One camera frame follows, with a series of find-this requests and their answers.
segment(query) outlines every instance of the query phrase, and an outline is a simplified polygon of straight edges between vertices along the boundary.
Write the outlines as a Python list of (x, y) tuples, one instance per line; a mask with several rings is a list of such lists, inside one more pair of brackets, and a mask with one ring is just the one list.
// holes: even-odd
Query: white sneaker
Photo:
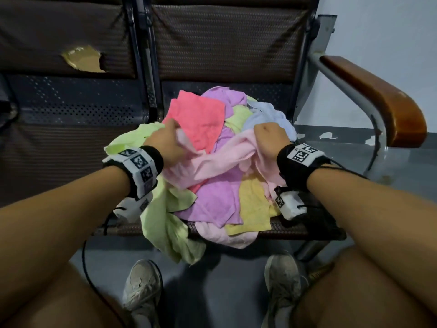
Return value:
[(123, 291), (123, 307), (145, 315), (152, 327), (159, 327), (156, 307), (163, 287), (161, 272), (151, 261), (141, 259), (132, 267)]
[(308, 287), (305, 268), (290, 254), (272, 255), (264, 269), (264, 279), (269, 291), (269, 307), (262, 328), (275, 327), (275, 314), (280, 308), (296, 305)]

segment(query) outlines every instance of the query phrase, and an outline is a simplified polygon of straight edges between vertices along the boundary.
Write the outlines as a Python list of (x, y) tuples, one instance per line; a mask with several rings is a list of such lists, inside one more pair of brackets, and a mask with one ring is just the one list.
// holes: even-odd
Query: person's right arm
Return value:
[[(290, 144), (274, 123), (255, 134), (271, 159)], [(436, 204), (336, 168), (316, 169), (306, 185), (363, 253), (437, 315)]]

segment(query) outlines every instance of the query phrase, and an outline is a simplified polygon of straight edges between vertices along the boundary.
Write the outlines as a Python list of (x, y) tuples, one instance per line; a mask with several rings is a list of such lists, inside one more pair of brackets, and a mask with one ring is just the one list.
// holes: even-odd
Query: white wall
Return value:
[[(338, 15), (326, 50), (410, 95), (437, 132), (437, 0), (320, 0)], [(322, 74), (297, 124), (371, 128), (367, 116)]]

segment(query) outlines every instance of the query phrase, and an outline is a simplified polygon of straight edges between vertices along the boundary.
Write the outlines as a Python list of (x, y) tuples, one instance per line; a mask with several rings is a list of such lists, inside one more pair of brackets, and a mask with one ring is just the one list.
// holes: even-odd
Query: blue cloth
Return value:
[(254, 114), (246, 120), (242, 131), (253, 129), (257, 124), (276, 122), (287, 132), (287, 136), (292, 142), (296, 141), (296, 130), (282, 111), (276, 110), (272, 104), (267, 102), (256, 102), (248, 99), (247, 104)]

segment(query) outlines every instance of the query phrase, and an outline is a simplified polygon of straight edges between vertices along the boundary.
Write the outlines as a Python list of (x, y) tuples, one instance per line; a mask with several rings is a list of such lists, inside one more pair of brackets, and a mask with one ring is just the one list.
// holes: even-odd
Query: forearm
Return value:
[(32, 297), (129, 193), (107, 167), (0, 209), (0, 320)]
[(437, 205), (339, 170), (317, 169), (307, 186), (365, 254), (437, 314)]

